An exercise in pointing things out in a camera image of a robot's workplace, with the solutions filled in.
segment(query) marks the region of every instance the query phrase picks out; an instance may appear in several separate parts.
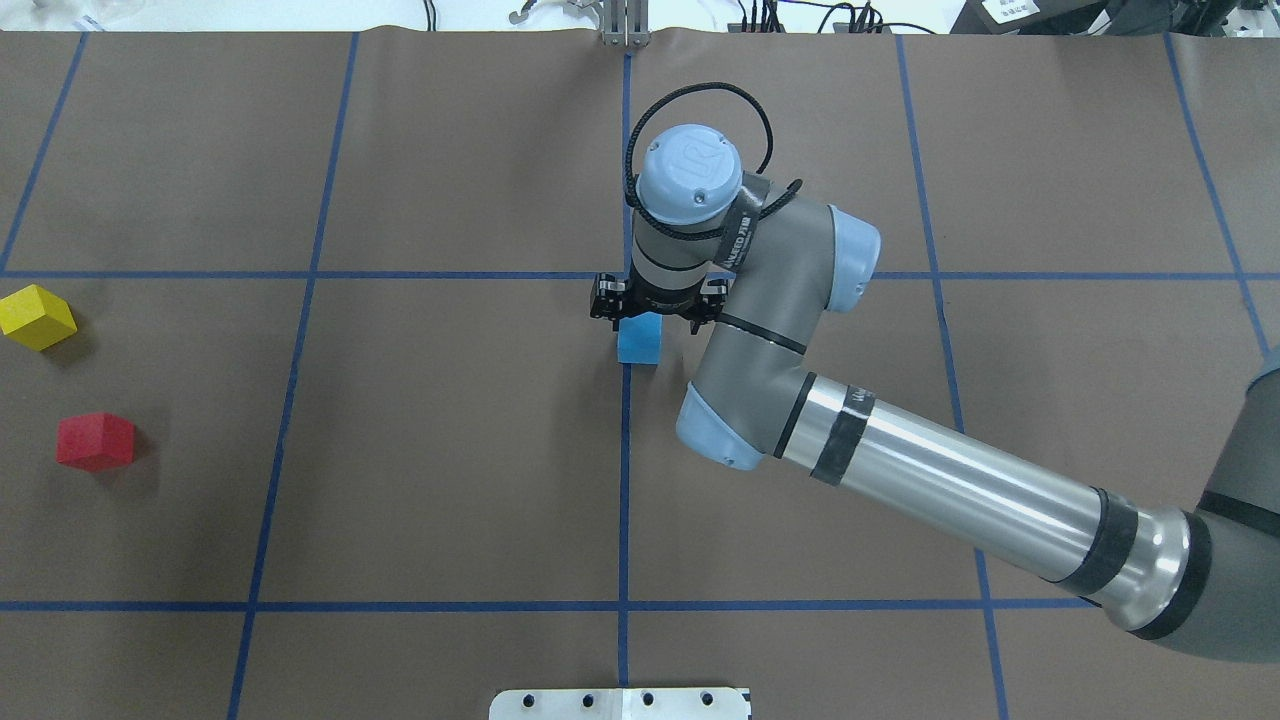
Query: label on robot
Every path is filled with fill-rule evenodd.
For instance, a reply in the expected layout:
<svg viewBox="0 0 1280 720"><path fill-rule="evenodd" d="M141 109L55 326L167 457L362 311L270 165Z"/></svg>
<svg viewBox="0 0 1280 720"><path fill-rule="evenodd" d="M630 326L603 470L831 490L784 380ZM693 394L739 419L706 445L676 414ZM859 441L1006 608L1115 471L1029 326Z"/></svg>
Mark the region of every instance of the label on robot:
<svg viewBox="0 0 1280 720"><path fill-rule="evenodd" d="M1000 24L1029 18L1039 12L1032 0L982 0L982 6Z"/></svg>

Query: black cable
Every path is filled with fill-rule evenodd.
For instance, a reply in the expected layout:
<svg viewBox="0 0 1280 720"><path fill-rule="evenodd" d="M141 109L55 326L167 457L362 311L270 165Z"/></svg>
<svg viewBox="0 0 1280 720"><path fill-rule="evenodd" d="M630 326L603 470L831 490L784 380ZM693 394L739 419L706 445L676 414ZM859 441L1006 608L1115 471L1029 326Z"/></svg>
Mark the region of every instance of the black cable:
<svg viewBox="0 0 1280 720"><path fill-rule="evenodd" d="M1199 8L1199 14L1196 15L1196 24L1192 26L1192 29L1198 29L1201 23L1204 22L1204 13L1208 12L1208 0L1193 0L1192 4Z"/></svg>
<svg viewBox="0 0 1280 720"><path fill-rule="evenodd" d="M773 26L769 32L782 32L782 20L778 19L778 0L772 0L769 9L769 22Z"/></svg>
<svg viewBox="0 0 1280 720"><path fill-rule="evenodd" d="M817 5L817 3L804 3L805 5ZM837 3L835 5L822 5L827 8L827 14L822 17L822 22L818 23L818 32L822 33L823 28L827 27L827 20L831 19L831 14L836 10L849 10L849 26L854 24L854 14L858 13L858 8L854 8L849 3Z"/></svg>
<svg viewBox="0 0 1280 720"><path fill-rule="evenodd" d="M1176 13L1176 12L1178 12L1178 0L1169 0L1169 17L1167 17L1169 24L1165 28L1165 32L1170 32L1170 31L1174 29L1174 13ZM1105 33L1106 29L1110 28L1111 23L1114 23L1114 22L1116 22L1115 18L1107 18L1106 24L1103 24L1098 29L1088 33L1088 37L1094 37L1094 36ZM1160 19L1152 20L1152 22L1149 22L1147 24L1142 24L1142 26L1138 26L1138 27L1129 28L1129 29L1126 29L1124 32L1117 32L1117 33L1115 33L1115 37L1133 36L1133 35L1137 35L1138 32L1142 32L1142 31L1149 28L1151 26L1158 24L1161 22L1165 22L1165 18L1160 18Z"/></svg>
<svg viewBox="0 0 1280 720"><path fill-rule="evenodd" d="M929 28L927 28L924 26L918 26L915 23L879 23L879 24L868 26L865 29L863 29L863 32L864 33L879 32L881 29L883 29L886 27L913 27L915 29L922 29L922 31L924 31L924 32L927 32L929 35L937 35L932 29L929 29Z"/></svg>
<svg viewBox="0 0 1280 720"><path fill-rule="evenodd" d="M769 160L773 158L773 126L769 123L768 113L764 111L764 106L760 105L759 100L751 97L751 94L749 94L748 91L742 90L736 85L731 85L727 82L699 82L694 85L686 85L680 90L668 92L660 100L650 105L649 109L644 111L644 115L640 115L640 120L636 122L635 129L631 131L631 137L627 138L627 150L622 160L623 165L622 172L627 183L626 201L627 205L635 208L636 213L641 218L644 218L644 222L649 223L655 231L676 240L687 240L687 241L710 240L713 237L719 237L722 232L719 229L692 232L692 233L680 232L668 225L667 223L663 223L658 218L654 218L652 214L649 214L649 210L646 210L645 206L640 202L640 196L636 193L636 176L631 172L632 159L636 152L636 143L640 141L640 132L644 131L644 126L648 124L649 120L655 114L658 114L658 110L662 110L677 97L682 97L685 95L692 95L694 92L704 92L708 90L724 90L727 92L737 95L742 100L746 100L746 102L755 110L755 114L760 117L760 124L764 127L764 159L760 160L760 167L755 169L755 174L764 173L764 169L769 167ZM768 206L764 208L764 210L760 211L760 219L763 220L764 218L768 218L769 215L781 210L783 205L791 202L795 199L796 193L800 191L801 184L804 184L804 181L800 179L791 181L791 184L787 186L786 192L783 192L777 200L771 202Z"/></svg>
<svg viewBox="0 0 1280 720"><path fill-rule="evenodd" d="M868 3L863 5L863 9L858 12L858 19L849 24L849 32L863 32L863 28L876 24L872 19L872 4Z"/></svg>

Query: red cube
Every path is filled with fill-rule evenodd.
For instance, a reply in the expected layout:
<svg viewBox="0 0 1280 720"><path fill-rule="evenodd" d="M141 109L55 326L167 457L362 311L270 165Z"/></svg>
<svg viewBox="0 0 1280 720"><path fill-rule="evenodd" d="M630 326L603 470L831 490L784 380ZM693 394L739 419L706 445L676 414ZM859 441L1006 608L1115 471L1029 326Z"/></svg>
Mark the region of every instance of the red cube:
<svg viewBox="0 0 1280 720"><path fill-rule="evenodd" d="M58 423L58 462L100 473L133 462L133 423L109 413Z"/></svg>

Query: robotic arm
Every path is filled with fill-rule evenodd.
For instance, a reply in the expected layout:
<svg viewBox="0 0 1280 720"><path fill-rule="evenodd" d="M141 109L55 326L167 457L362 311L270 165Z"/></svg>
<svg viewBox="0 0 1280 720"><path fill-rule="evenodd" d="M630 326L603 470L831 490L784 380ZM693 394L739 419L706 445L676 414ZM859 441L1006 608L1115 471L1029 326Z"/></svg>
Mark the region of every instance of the robotic arm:
<svg viewBox="0 0 1280 720"><path fill-rule="evenodd" d="M641 118L687 92L682 88ZM838 209L745 173L717 131L654 140L628 202L630 277L596 278L593 316L680 314L712 334L677 420L700 455L751 470L765 455L973 543L1103 609L1139 638L1204 657L1280 661L1280 348L1249 387L1193 512L1137 507L805 370L824 310L849 311L879 233ZM712 263L737 273L707 279Z"/></svg>

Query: blue tape line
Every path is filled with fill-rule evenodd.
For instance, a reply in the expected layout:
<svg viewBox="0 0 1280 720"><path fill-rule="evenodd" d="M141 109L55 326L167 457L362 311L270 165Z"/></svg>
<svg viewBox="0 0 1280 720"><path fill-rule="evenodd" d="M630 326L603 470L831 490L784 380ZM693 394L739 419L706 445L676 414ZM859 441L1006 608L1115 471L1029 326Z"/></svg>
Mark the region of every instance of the blue tape line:
<svg viewBox="0 0 1280 720"><path fill-rule="evenodd" d="M622 154L626 155L631 135L631 53L622 55ZM631 208L626 201L626 170L622 174L622 264L623 273L631 272ZM658 354L662 354L662 318L658 318ZM630 363L623 357L622 332L618 333L618 361ZM622 365L622 418L618 451L618 687L631 683L631 365Z"/></svg>
<svg viewBox="0 0 1280 720"><path fill-rule="evenodd" d="M973 557L978 566L978 589L982 593L982 620L987 628L987 652L991 656L991 676L996 684L996 712L1000 720L1009 720L1009 693L1005 691L1005 667L1000 659L1000 633L996 629L995 603L991 601L987 555L974 548Z"/></svg>
<svg viewBox="0 0 1280 720"><path fill-rule="evenodd" d="M270 279L270 281L589 281L584 270L4 270L5 278L60 279ZM708 273L709 278L732 279L732 273ZM943 281L1138 281L1138 282L1236 282L1235 273L1089 273L942 270ZM1244 273L1251 281L1280 281L1280 273ZM877 281L929 281L928 270L881 270Z"/></svg>
<svg viewBox="0 0 1280 720"><path fill-rule="evenodd" d="M940 272L945 281L1234 281L1234 273Z"/></svg>
<svg viewBox="0 0 1280 720"><path fill-rule="evenodd" d="M45 165L45 155L49 152L49 143L54 140L54 131L58 120L63 117L63 108L67 105L67 96L72 91L72 82L76 79L76 70L79 69L81 58L84 56L84 45L88 44L88 33L82 32L76 53L72 55L72 64L67 68L67 77L63 78L63 88L58 92L58 101L54 102L54 111L49 115L49 124L45 127L45 137L36 150L36 160L31 164L31 173L27 174L27 184L22 188L22 197L18 200L18 209L14 210L13 223L9 225L9 236L4 241L4 250L0 250L0 272L9 265L9 256L13 255L13 246L18 242L18 231L22 228L22 218L27 214L27 204L36 191L36 181L40 178L40 169Z"/></svg>
<svg viewBox="0 0 1280 720"><path fill-rule="evenodd" d="M902 36L893 36L897 47L897 68L902 81L902 105L906 110L906 131L911 141L911 163L915 167L915 190L920 201L920 222L924 228L924 247L929 256L929 273L933 283L933 304L938 316L938 332L942 340L942 359L946 364L947 389L951 393L951 416L957 432L964 433L964 409L960 405L960 383L956 379L955 354L951 347L951 328L947 325L946 300L942 295L942 273L938 265L937 246L933 240L933 218L929 213L929 197L924 183L924 163L920 160L920 138L915 124L915 106L911 101L911 81L906 65L906 49ZM1000 638L996 633L996 612L991 605L991 587L987 579L987 561L980 550L974 550L974 562L978 570L978 585L982 588L983 620L987 626L987 653L991 657L991 676L996 692L996 707L1000 720L1009 720L1009 701L1005 693L1005 673L1000 661Z"/></svg>
<svg viewBox="0 0 1280 720"><path fill-rule="evenodd" d="M244 612L246 602L169 602L129 600L17 600L0 602L0 612Z"/></svg>
<svg viewBox="0 0 1280 720"><path fill-rule="evenodd" d="M955 600L628 600L630 612L846 612L899 610L982 610L986 602ZM1075 597L993 598L995 610L1094 610ZM244 612L247 602L170 602L170 601L0 601L0 612ZM255 614L485 614L485 612L618 612L612 600L544 601L261 601Z"/></svg>
<svg viewBox="0 0 1280 720"><path fill-rule="evenodd" d="M67 279L406 279L406 281L589 281L595 273L539 270L6 270L6 278Z"/></svg>
<svg viewBox="0 0 1280 720"><path fill-rule="evenodd" d="M636 600L636 612L849 612L980 610L980 600Z"/></svg>
<svg viewBox="0 0 1280 720"><path fill-rule="evenodd" d="M317 279L403 281L590 281L595 273L539 270L320 270Z"/></svg>
<svg viewBox="0 0 1280 720"><path fill-rule="evenodd" d="M342 99L338 101L338 118L334 122L333 143L329 147L329 167L325 170L324 192L320 197L320 211L316 218L316 234L311 246L311 273L306 291L302 295L302 310L298 315L298 332L293 342L293 357L289 361L289 379L284 388L284 407L280 411L280 428L275 438L275 455L271 460L271 479L266 488L266 502L262 507L262 525L257 536L257 553L253 557L253 575L250 579L248 609L244 611L244 625L241 629L241 646L236 656L236 675L232 679L230 702L227 719L236 720L239 715L241 692L244 688L244 673L248 667L250 647L253 642L253 620L257 612L257 598L262 589L262 569L266 565L266 547L271 539L271 521L275 515L275 500L280 488L280 470L284 466L284 447L289 434L289 421L293 418L293 400L298 388L298 369L302 364L302 350L307 342L307 323L311 319L311 300L315 296L316 278L314 273L320 266L320 254L324 251L324 228L329 215L329 201L333 195L333 181L338 172L338 154L342 149L342 128L347 115L347 101L351 97L351 79L356 69L356 53L360 49L360 33L351 33L351 47L347 51L347 72L342 81Z"/></svg>
<svg viewBox="0 0 1280 720"><path fill-rule="evenodd" d="M259 612L617 612L613 601L509 601L509 602L260 602Z"/></svg>
<svg viewBox="0 0 1280 720"><path fill-rule="evenodd" d="M618 454L618 687L630 682L631 606L631 365L622 366L622 421Z"/></svg>
<svg viewBox="0 0 1280 720"><path fill-rule="evenodd" d="M1258 348L1266 355L1271 350L1267 334L1262 329L1262 320L1258 318L1258 309L1253 304L1253 293L1249 292L1249 283L1244 277L1244 265L1240 263L1240 254L1235 249L1235 240L1231 237L1231 228L1226 224L1226 213L1222 210L1222 201L1217 195L1217 186L1213 176L1208 170L1208 161L1204 159L1204 149L1199 142L1199 133L1196 131L1196 119L1192 118L1192 108L1187 102L1187 88L1183 87L1183 73L1178 68L1178 54L1174 53L1174 36L1165 33L1165 53L1169 55L1169 69L1174 76L1174 88L1178 90L1178 104L1183 110L1183 122L1187 123L1187 137L1192 141L1192 150L1196 152L1196 163L1199 165L1201 177L1204 179L1204 190L1208 191L1210 204L1213 205L1213 217L1217 219L1217 229L1222 233L1222 243L1226 246L1226 255L1231 259L1231 268L1235 270L1236 282L1240 284L1240 296L1244 297L1244 307L1249 314L1249 323L1253 325L1253 336L1258 341Z"/></svg>

